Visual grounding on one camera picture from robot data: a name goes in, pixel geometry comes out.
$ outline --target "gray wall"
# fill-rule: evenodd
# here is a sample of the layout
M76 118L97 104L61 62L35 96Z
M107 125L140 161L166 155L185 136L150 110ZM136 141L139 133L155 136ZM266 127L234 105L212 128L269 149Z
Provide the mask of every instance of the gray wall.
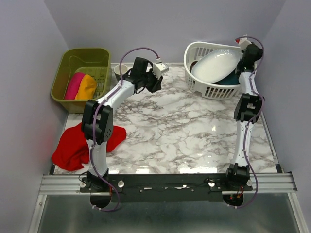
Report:
M264 38L285 0L44 0L70 48L101 46L118 62L149 46L182 62L194 41L233 44L237 36ZM127 61L132 62L135 53Z
M292 171L311 229L311 1L287 0L264 39L266 56L257 78L276 153Z
M28 231L65 120L50 90L67 45L42 0L0 1L0 232Z

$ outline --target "olive green bin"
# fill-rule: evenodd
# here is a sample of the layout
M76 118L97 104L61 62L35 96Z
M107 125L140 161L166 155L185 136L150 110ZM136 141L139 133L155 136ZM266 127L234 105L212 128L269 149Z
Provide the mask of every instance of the olive green bin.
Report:
M97 82L93 100L103 97L110 90L110 53L103 48L77 48L68 50L59 65L51 90L52 98L61 103L69 113L83 113L88 100L64 100L68 84L76 72L92 76Z

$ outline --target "red cloth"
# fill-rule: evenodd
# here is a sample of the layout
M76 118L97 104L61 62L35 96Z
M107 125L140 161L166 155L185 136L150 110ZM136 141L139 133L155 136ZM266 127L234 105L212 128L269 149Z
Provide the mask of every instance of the red cloth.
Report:
M112 135L107 142L106 151L113 151L125 138L125 128L114 126ZM82 164L89 163L89 149L81 131L81 123L64 131L56 151L52 155L52 161L60 168L68 171L82 169Z

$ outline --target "marble table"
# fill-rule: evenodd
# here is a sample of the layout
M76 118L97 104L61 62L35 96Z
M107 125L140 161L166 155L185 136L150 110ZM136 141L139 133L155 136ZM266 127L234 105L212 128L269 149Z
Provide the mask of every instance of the marble table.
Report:
M209 100L189 91L183 66L170 66L162 90L128 98L114 114L127 138L107 154L109 173L223 173L233 157L239 96ZM69 114L66 129L82 115ZM255 172L276 172L274 156L259 119L252 132L250 162ZM81 174L55 166L54 174Z

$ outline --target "cup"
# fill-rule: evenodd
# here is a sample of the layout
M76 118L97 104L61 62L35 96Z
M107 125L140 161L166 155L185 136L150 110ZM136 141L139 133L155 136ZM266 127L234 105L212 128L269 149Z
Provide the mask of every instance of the cup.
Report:
M117 80L120 80L120 71L119 71L119 67L120 65L116 65L113 72L115 73L115 76L117 78ZM128 67L125 64L121 64L121 71L122 71L122 75L125 74L128 71Z

